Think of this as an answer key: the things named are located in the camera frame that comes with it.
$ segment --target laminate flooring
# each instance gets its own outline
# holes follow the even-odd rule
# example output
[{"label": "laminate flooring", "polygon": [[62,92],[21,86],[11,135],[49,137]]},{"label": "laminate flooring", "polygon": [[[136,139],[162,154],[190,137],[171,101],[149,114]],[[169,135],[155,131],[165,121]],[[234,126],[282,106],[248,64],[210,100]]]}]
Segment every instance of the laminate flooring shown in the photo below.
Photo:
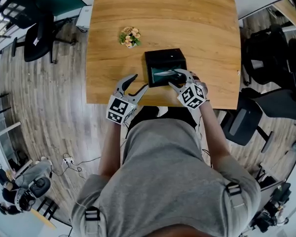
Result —
[{"label": "laminate flooring", "polygon": [[[258,12],[245,20],[244,36],[268,27],[271,21],[266,10]],[[10,93],[8,101],[12,109],[5,113],[7,124],[22,123],[10,132],[15,149],[25,151],[34,161],[42,156],[48,157],[53,162],[53,170],[61,175],[67,167],[63,163],[63,156],[73,156],[74,163],[78,164],[101,155],[108,121],[105,119],[106,105],[86,104],[88,33],[81,33],[73,23],[69,23],[57,37],[78,40],[75,46],[54,44],[57,64],[49,63],[49,55],[25,63],[22,47],[17,48],[14,58],[11,57],[11,46],[4,49],[0,59],[0,94]],[[273,83],[258,85],[255,82],[251,87],[260,92],[277,88]],[[217,115],[222,120],[224,112],[217,111]],[[291,151],[285,155],[296,140],[295,124],[294,120],[263,115],[260,126],[266,133],[275,133],[270,149],[265,154],[260,153],[264,141],[256,132],[244,147],[230,142],[231,154],[252,173],[257,171],[260,162],[264,162],[278,179],[285,179],[296,161]],[[202,134],[202,145],[207,148],[202,121],[198,129]],[[125,135],[126,127],[123,126],[121,145]],[[207,155],[204,159],[209,164]],[[77,192],[85,178],[97,172],[98,164],[97,159],[80,164],[81,172],[77,172],[78,166],[71,165],[73,169],[67,169],[65,174],[53,174],[47,196],[59,205],[60,209],[56,212],[58,218],[69,221]]]}]

